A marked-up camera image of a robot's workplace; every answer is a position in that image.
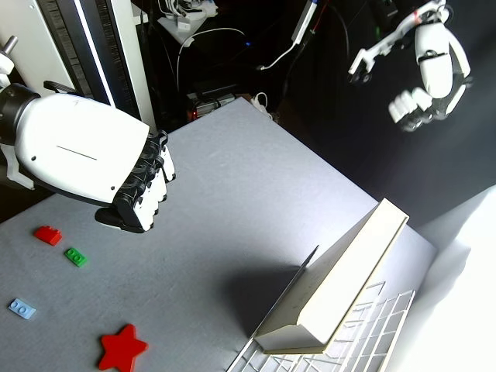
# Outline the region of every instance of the wire rack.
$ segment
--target wire rack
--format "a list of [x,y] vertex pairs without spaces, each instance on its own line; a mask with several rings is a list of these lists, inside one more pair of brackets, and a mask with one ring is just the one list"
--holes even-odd
[[324,354],[266,355],[252,338],[226,372],[383,371],[415,296],[407,291],[380,301],[384,286],[365,288]]

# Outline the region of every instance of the table surface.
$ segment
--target table surface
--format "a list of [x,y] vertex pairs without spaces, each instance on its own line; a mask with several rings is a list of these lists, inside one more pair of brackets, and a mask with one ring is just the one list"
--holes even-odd
[[[136,372],[223,371],[313,249],[377,204],[242,99],[172,133],[170,151],[177,179],[143,235],[59,195],[0,225],[2,370],[97,370],[100,337],[132,323],[150,344]],[[43,225],[62,231],[57,246],[33,237]],[[389,291],[418,287],[434,254],[407,227],[384,264]]]

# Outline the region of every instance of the green lego brick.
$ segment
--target green lego brick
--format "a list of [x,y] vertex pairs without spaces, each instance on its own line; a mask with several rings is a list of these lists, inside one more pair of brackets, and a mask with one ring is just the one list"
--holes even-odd
[[72,261],[72,263],[74,265],[76,265],[77,267],[81,267],[83,266],[84,264],[86,264],[86,261],[88,261],[88,259],[83,256],[82,254],[80,254],[78,252],[78,250],[76,250],[75,248],[70,248],[66,253],[65,253],[65,256]]

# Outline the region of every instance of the white strip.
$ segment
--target white strip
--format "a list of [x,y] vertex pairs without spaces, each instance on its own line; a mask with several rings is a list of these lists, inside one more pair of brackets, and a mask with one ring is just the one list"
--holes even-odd
[[81,2],[80,0],[74,0],[74,4],[76,5],[77,13],[79,15],[79,19],[81,20],[84,34],[86,35],[86,39],[88,40],[91,54],[93,55],[93,59],[95,60],[96,68],[98,70],[98,73],[100,74],[103,88],[105,89],[105,93],[107,94],[107,98],[109,99],[108,101],[110,102],[110,105],[112,107],[115,107],[114,98],[112,97],[112,93],[110,92],[109,83],[107,82],[105,73],[103,72],[102,63],[100,62],[100,58],[98,58],[98,54],[96,53],[95,43],[93,42],[93,38],[91,37],[90,29],[88,27],[88,23],[86,22],[86,17],[84,16],[83,8],[81,7]]

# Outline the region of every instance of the white wire basket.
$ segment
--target white wire basket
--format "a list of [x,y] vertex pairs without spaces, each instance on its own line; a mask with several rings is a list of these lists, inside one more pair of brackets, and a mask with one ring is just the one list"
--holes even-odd
[[226,372],[384,371],[415,291],[380,300],[385,282],[368,286],[324,354],[266,355],[253,338]]

